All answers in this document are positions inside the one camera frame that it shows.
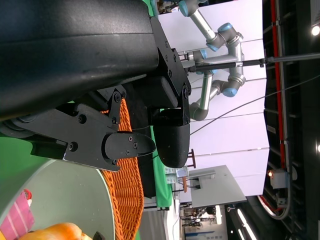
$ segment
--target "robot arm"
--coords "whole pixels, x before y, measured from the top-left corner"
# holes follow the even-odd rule
[[[213,75],[216,70],[204,72],[201,98],[190,105],[190,116],[197,121],[204,120],[209,112],[209,103],[216,95],[222,93],[226,97],[234,97],[239,88],[246,82],[243,74],[242,61],[244,54],[242,52],[241,33],[237,32],[230,23],[225,23],[214,32],[205,18],[199,11],[198,0],[182,0],[179,2],[179,9],[185,17],[190,17],[203,36],[206,38],[206,45],[216,52],[223,45],[228,49],[227,55],[207,58],[205,50],[189,52],[185,55],[186,60],[194,60],[195,66],[205,66],[212,64],[237,62],[236,67],[229,69],[227,81],[214,80]]]

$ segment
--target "screw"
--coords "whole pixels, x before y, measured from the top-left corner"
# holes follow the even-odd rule
[[[120,102],[120,99],[121,99],[120,94],[117,92],[117,93],[114,95],[114,100],[115,100],[116,103],[118,103],[118,102]]]
[[[188,92],[188,89],[186,87],[183,89],[183,96],[184,96],[185,99],[187,99],[188,96],[189,96],[189,92]]]
[[[85,124],[85,123],[86,123],[86,121],[87,121],[87,117],[86,117],[86,115],[84,115],[84,114],[80,114],[80,115],[78,116],[78,122],[79,122],[79,123],[81,123],[81,124]]]
[[[75,152],[78,149],[78,144],[75,141],[73,141],[69,144],[68,149],[70,152]]]

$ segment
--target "wicker basket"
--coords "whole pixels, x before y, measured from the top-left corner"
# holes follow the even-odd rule
[[[126,101],[120,107],[120,131],[131,131],[130,117]],[[144,192],[141,183],[138,159],[120,159],[118,172],[102,170],[109,188],[114,214],[116,240],[133,240],[140,226],[144,210]]]

